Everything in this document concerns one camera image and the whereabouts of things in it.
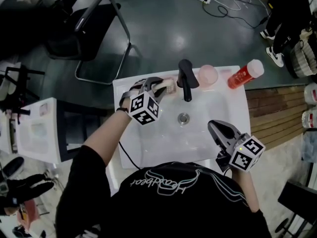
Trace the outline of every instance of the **white bottle cap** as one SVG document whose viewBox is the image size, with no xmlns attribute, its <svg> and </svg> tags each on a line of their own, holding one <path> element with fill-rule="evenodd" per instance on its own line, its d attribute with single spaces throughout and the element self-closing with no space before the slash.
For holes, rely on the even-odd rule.
<svg viewBox="0 0 317 238">
<path fill-rule="evenodd" d="M 247 64 L 248 73 L 252 78 L 260 77 L 264 73 L 263 64 L 260 60 L 253 59 Z"/>
</svg>

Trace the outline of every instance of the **black t-shirt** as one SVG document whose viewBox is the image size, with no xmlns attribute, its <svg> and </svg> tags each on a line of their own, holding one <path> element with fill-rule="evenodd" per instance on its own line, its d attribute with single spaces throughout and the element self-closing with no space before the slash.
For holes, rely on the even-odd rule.
<svg viewBox="0 0 317 238">
<path fill-rule="evenodd" d="M 228 177 L 194 163 L 165 163 L 136 171 L 111 197 L 103 160 L 83 146 L 57 207 L 56 234 L 74 238 L 92 226 L 101 228 L 99 237 L 270 237 L 262 212 L 251 212 Z"/>
</svg>

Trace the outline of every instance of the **scrub brush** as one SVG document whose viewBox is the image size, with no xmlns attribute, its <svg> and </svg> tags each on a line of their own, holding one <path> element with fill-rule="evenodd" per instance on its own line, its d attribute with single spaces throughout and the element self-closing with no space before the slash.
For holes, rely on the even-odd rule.
<svg viewBox="0 0 317 238">
<path fill-rule="evenodd" d="M 166 94 L 176 93 L 176 83 L 175 80 L 172 78 L 167 78 L 162 83 L 153 86 L 152 90 L 157 91 L 158 89 L 161 89 L 163 87 L 166 87 Z"/>
</svg>

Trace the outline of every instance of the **black faucet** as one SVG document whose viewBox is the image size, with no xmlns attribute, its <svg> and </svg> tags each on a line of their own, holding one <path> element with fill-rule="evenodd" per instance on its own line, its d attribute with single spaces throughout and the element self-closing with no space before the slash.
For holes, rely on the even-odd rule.
<svg viewBox="0 0 317 238">
<path fill-rule="evenodd" d="M 183 59 L 178 63 L 178 68 L 177 86 L 184 90 L 184 101 L 190 102 L 192 100 L 190 89 L 199 87 L 199 83 L 193 73 L 193 65 L 190 61 Z"/>
</svg>

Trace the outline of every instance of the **white sink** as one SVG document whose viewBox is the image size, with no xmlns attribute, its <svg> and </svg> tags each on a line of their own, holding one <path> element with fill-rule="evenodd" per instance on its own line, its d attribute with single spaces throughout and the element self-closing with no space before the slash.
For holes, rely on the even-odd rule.
<svg viewBox="0 0 317 238">
<path fill-rule="evenodd" d="M 250 119 L 244 87 L 231 90 L 227 79 L 238 66 L 218 67 L 218 81 L 210 88 L 191 89 L 192 101 L 183 100 L 183 89 L 177 87 L 175 94 L 165 95 L 159 104 L 162 109 L 157 122 L 140 126 L 131 121 L 121 137 L 121 144 L 139 167 L 153 167 L 171 161 L 196 162 L 216 158 L 219 148 L 207 129 L 211 119 L 219 119 L 234 124 L 241 132 L 250 134 Z M 197 76 L 199 69 L 193 69 Z M 118 79 L 113 82 L 114 103 L 138 80 L 147 77 L 178 76 L 178 70 Z M 190 120 L 181 125 L 180 113 L 188 114 Z M 120 158 L 123 168 L 134 166 L 121 148 Z"/>
</svg>

